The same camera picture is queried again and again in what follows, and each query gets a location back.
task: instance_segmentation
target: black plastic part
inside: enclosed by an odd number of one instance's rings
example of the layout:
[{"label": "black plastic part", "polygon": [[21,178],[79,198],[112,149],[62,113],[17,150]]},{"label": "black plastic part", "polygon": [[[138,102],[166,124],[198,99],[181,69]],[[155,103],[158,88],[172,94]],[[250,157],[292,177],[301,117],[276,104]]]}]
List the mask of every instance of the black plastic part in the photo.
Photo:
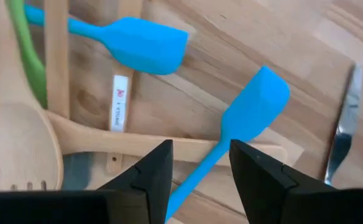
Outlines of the black plastic part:
[{"label": "black plastic part", "polygon": [[96,191],[0,192],[0,223],[163,224],[172,160],[168,140]]},{"label": "black plastic part", "polygon": [[363,189],[337,190],[236,140],[230,160],[250,224],[363,223]]}]

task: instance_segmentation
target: spatula head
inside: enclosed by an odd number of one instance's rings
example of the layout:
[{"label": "spatula head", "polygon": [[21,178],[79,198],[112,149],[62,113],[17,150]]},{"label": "spatula head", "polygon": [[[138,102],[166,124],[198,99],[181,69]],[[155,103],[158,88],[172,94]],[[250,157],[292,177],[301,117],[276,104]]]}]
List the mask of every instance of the spatula head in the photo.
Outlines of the spatula head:
[{"label": "spatula head", "polygon": [[262,67],[224,112],[221,138],[250,141],[283,111],[290,97],[287,83]]},{"label": "spatula head", "polygon": [[180,66],[187,38],[185,31],[125,17],[103,27],[101,41],[122,64],[141,72],[167,75]]}]

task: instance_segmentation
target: red logo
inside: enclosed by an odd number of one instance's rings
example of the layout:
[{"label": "red logo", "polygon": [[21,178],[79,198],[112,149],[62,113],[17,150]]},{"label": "red logo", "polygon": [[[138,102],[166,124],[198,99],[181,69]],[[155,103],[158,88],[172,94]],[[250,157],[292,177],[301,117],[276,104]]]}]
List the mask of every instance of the red logo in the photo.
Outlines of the red logo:
[{"label": "red logo", "polygon": [[123,97],[125,90],[117,90],[118,91],[118,97]]}]

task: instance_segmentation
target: spatula handle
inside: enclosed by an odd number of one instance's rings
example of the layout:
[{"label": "spatula handle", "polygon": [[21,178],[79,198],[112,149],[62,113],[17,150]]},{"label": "spatula handle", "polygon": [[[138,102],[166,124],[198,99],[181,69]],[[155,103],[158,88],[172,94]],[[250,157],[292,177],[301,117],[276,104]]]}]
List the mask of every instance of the spatula handle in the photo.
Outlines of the spatula handle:
[{"label": "spatula handle", "polygon": [[[28,22],[43,27],[45,25],[44,11],[27,4],[24,5]],[[68,18],[68,31],[93,40],[100,41],[103,28]]]},{"label": "spatula handle", "polygon": [[229,150],[230,139],[221,139],[211,152],[200,162],[199,166],[187,177],[187,179],[172,192],[169,198],[166,221],[173,216],[187,196],[211,171],[212,167]]}]

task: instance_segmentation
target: green utensil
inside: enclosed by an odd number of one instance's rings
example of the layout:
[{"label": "green utensil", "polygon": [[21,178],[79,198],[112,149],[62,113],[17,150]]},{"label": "green utensil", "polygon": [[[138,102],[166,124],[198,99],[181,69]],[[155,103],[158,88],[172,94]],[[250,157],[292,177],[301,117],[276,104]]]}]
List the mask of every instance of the green utensil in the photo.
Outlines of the green utensil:
[{"label": "green utensil", "polygon": [[[29,85],[36,99],[47,109],[45,67],[38,58],[24,13],[24,0],[7,0]],[[90,153],[63,156],[63,190],[84,189],[90,180]]]},{"label": "green utensil", "polygon": [[7,0],[16,30],[22,57],[22,63],[27,79],[36,99],[47,109],[45,67],[38,58],[30,36],[28,21],[24,13],[24,0]]}]

